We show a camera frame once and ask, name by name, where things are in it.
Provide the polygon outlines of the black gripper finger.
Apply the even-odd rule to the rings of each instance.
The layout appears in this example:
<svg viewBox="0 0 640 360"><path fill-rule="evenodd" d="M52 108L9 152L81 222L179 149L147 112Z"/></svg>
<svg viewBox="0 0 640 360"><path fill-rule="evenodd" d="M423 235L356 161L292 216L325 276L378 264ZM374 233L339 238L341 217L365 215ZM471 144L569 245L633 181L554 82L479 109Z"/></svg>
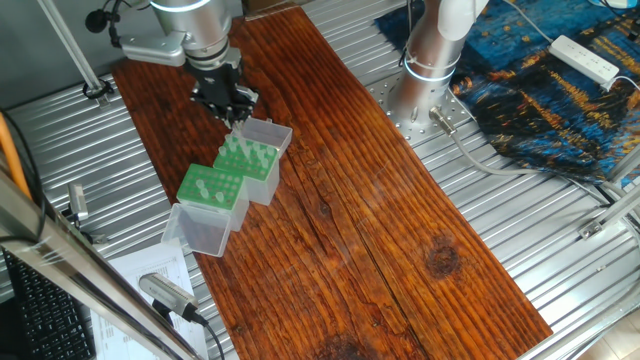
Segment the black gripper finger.
<svg viewBox="0 0 640 360"><path fill-rule="evenodd" d="M190 100L202 105L213 115L214 118L222 121L228 128L233 128L238 122L238 117L235 109L230 105L216 105L213 102L206 100L199 93L192 93L190 96Z"/></svg>
<svg viewBox="0 0 640 360"><path fill-rule="evenodd" d="M236 86L234 96L234 120L243 122L252 115L259 93L245 86Z"/></svg>

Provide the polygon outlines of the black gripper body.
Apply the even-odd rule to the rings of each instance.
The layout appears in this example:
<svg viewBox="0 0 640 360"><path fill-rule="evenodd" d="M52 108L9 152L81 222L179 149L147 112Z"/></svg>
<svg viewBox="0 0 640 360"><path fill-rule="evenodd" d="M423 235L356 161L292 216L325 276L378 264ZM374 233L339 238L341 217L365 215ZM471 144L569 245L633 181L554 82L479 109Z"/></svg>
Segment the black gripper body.
<svg viewBox="0 0 640 360"><path fill-rule="evenodd" d="M196 79L191 99L215 106L236 106L244 103L236 85L243 70L242 61L224 63L215 69L191 66L191 76Z"/></svg>

